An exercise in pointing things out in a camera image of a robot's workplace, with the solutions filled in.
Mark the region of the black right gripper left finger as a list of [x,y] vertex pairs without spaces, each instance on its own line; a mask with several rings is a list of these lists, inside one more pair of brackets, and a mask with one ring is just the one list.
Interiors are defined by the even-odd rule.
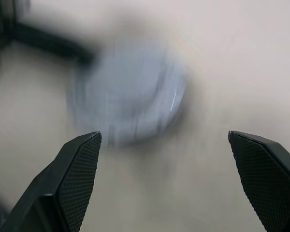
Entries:
[[63,145],[30,183],[4,223],[6,232],[78,232],[93,191],[102,135]]

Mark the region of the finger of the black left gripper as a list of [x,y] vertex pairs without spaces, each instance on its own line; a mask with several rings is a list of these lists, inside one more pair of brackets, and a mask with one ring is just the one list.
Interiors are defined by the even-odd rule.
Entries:
[[85,65],[94,60],[94,52],[80,43],[26,24],[19,23],[14,27],[14,38],[25,45]]

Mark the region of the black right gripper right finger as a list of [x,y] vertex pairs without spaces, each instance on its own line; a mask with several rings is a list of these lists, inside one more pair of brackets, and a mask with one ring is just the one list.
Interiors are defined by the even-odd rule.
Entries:
[[260,136],[230,131],[243,190],[268,232],[290,232],[290,153]]

